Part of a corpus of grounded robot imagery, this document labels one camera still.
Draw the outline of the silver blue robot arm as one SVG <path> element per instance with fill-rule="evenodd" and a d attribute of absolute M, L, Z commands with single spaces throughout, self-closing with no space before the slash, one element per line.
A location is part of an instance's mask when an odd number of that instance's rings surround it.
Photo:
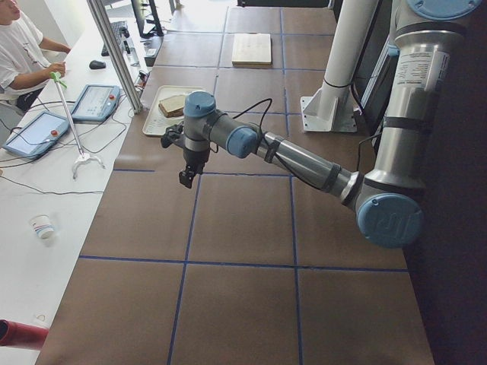
<path fill-rule="evenodd" d="M 361 234 L 387 248 L 408 246 L 422 232 L 420 177 L 450 57 L 463 42 L 478 1 L 394 1 L 386 51 L 397 56 L 376 160 L 362 173 L 351 165 L 359 136 L 349 87 L 377 10 L 376 1 L 345 1 L 320 89 L 301 99 L 303 127 L 316 139 L 312 151 L 254 123 L 220 111 L 215 98 L 194 91 L 183 122 L 167 130 L 163 144 L 183 149 L 180 182 L 191 186 L 212 145 L 230 155 L 250 154 L 281 167 L 354 211 Z"/>

